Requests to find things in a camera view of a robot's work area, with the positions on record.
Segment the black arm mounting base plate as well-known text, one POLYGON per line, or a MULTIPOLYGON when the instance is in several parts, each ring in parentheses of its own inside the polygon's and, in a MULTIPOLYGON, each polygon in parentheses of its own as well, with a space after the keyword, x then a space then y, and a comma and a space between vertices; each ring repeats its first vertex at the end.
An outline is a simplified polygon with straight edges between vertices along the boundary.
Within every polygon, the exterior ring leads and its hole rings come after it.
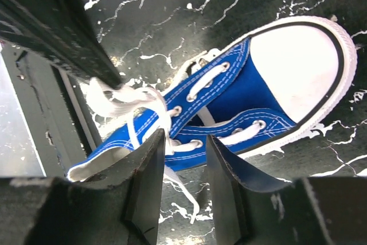
POLYGON ((101 144, 79 83, 19 46, 1 54, 45 174, 65 177, 101 144))

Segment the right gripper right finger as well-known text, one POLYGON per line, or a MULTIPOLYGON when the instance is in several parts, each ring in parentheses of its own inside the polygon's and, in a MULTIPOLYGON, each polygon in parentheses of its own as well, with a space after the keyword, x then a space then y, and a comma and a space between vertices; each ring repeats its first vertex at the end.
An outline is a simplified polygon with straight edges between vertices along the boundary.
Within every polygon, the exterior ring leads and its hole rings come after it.
POLYGON ((218 244, 365 244, 366 178, 279 180, 206 138, 218 244))

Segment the blue canvas sneaker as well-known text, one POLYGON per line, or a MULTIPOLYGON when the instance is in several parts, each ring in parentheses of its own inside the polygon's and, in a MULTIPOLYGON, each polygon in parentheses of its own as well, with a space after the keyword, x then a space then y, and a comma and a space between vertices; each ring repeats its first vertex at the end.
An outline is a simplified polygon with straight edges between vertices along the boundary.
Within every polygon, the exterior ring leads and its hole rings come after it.
MULTIPOLYGON (((218 86, 198 94, 204 98, 214 125, 191 111, 190 119, 174 132, 181 143, 194 137, 203 149, 165 154, 164 178, 179 182, 177 172, 206 162, 206 138, 217 137, 230 151, 245 158, 268 153, 298 140, 339 103, 350 88, 357 50, 351 36, 336 22, 315 16, 283 18, 236 39, 223 50, 212 49, 190 61, 192 73, 178 75, 178 88, 201 69, 230 63, 229 72, 216 77, 218 86)), ((170 94, 160 92, 165 99, 170 94)), ((153 118, 139 108, 136 129, 153 118)), ((125 124, 111 134, 85 161, 73 165, 67 179, 85 181, 136 150, 126 141, 125 124)))

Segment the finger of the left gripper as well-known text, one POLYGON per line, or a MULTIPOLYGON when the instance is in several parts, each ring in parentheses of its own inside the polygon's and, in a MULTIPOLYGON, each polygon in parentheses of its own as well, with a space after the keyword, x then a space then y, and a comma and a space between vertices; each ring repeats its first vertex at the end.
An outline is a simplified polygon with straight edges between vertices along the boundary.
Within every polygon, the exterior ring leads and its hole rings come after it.
POLYGON ((98 43, 82 0, 1 0, 1 40, 44 58, 85 81, 118 89, 118 70, 98 43))

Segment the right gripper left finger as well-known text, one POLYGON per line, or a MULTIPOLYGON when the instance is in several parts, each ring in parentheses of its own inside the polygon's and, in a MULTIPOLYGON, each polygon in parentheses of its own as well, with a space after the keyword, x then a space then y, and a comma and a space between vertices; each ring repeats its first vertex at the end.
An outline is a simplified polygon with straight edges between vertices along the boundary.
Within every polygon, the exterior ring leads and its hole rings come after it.
POLYGON ((1 179, 2 244, 156 244, 165 132, 86 182, 1 179))

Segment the white shoelace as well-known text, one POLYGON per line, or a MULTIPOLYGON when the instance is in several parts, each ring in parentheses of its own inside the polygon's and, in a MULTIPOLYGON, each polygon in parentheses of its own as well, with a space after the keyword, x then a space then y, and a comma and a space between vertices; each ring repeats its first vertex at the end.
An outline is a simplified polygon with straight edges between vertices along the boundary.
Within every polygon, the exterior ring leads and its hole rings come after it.
POLYGON ((122 99, 123 103, 108 100, 104 94, 107 91, 106 85, 99 79, 93 78, 89 86, 92 91, 87 93, 87 104, 96 114, 104 117, 125 116, 129 134, 126 142, 133 149, 137 149, 154 130, 161 127, 166 135, 166 155, 189 153, 196 149, 203 149, 203 140, 194 137, 188 142, 181 143, 173 139, 174 132, 190 119, 189 113, 191 111, 199 112, 204 121, 211 126, 214 125, 211 114, 202 103, 204 98, 199 97, 198 94, 212 85, 218 86, 216 77, 229 72, 231 67, 230 63, 224 62, 208 70, 201 69, 185 80, 178 88, 169 87, 167 92, 170 96, 167 99, 159 91, 150 87, 133 89, 126 86, 114 90, 112 94, 115 99, 122 99), (144 126, 136 129, 134 114, 139 108, 146 108, 154 114, 153 118, 149 119, 144 126))

